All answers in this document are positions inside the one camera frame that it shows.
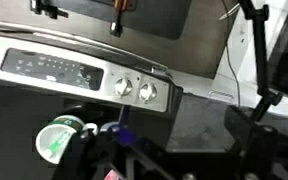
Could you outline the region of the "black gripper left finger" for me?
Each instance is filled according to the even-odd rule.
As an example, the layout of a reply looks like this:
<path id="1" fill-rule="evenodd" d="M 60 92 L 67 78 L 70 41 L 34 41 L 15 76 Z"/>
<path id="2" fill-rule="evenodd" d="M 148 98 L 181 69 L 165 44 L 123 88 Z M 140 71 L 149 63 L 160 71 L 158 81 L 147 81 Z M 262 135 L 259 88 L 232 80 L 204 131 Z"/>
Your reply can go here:
<path id="1" fill-rule="evenodd" d="M 143 165 L 131 144 L 121 144 L 109 133 L 75 134 L 69 140 L 52 180 L 103 180 L 114 170 L 125 180 L 166 180 L 153 168 Z"/>

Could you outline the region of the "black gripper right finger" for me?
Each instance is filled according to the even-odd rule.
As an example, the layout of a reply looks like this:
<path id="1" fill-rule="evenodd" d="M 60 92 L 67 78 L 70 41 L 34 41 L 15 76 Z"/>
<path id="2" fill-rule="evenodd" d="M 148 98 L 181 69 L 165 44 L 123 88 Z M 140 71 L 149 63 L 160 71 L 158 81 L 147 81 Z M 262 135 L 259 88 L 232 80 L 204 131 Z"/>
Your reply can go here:
<path id="1" fill-rule="evenodd" d="M 239 173 L 254 180 L 288 180 L 288 135 L 258 125 L 239 108 L 228 106 L 224 126 L 245 152 Z"/>

